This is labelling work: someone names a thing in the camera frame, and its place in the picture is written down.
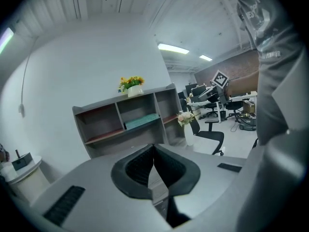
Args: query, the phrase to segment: ceiling light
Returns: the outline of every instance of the ceiling light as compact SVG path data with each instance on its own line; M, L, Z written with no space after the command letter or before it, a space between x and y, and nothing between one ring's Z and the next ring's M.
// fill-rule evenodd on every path
M7 43L10 41L10 39L13 37L14 33L10 28L7 28L4 31L4 34L0 38L0 54L7 45Z
M172 51L172 52L179 52L183 54L187 54L189 51L186 49L182 49L176 46L168 45L168 44L159 44L158 45L160 50Z
M199 56L199 57L204 59L204 60L207 60L207 61L212 61L212 58L205 56L205 55L202 55L202 56Z

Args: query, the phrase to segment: gray shelf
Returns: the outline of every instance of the gray shelf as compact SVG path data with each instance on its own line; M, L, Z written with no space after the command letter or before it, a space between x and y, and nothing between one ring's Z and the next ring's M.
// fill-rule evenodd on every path
M72 108L78 132L91 158L143 144L169 144L184 137L176 114L180 102L174 84ZM126 130L125 123L149 114L159 118Z

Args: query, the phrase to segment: flower pot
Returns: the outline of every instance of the flower pot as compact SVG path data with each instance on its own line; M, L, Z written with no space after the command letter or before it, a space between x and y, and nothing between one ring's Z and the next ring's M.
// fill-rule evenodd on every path
M132 87L128 88L128 90L127 90L127 96L128 97L133 97L133 96L136 96L136 95L141 95L143 93L144 93L144 91L141 89L140 85L132 86Z
M194 144L194 135L190 124L184 125L184 136L188 146Z

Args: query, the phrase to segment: white desk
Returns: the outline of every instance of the white desk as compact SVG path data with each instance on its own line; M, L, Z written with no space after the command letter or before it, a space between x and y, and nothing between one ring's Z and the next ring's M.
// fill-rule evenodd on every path
M1 169L1 174L16 195L23 201L31 203L46 188L49 182L39 169L42 162L40 156L32 156L33 160L25 167L15 170L12 164Z
M188 146L185 139L181 140L175 146L180 147L185 150L191 150L194 152L211 155L215 151L218 145L219 145L219 141L194 136L194 144L192 146Z
M230 98L229 101L231 102L239 102L242 101L243 99L250 99L250 98L256 98L257 94L250 94L250 95L242 95L242 96L236 96L236 97L232 97ZM188 103L189 106L203 106L206 104L211 103L210 101L202 101L202 102L194 102L194 103ZM217 111L218 111L218 119L219 119L219 123L221 123L221 115L220 115L220 111L224 111L224 106L222 106L222 109L220 110L220 105L219 102L216 102L217 104Z

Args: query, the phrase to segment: floor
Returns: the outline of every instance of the floor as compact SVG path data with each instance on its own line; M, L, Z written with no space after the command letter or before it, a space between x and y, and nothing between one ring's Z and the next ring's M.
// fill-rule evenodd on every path
M201 109L201 114L205 114L209 111L208 109ZM198 120L198 123L200 125L200 130L208 131L208 124L205 124L203 119ZM222 123L214 123L212 130L221 131L225 135L221 148L224 152L224 156L247 158L257 138L256 131L242 131L239 129L238 125L239 123L235 123L235 118L231 117ZM166 218L169 190L163 183L155 167L153 167L150 172L148 188L153 192L154 206L160 214Z

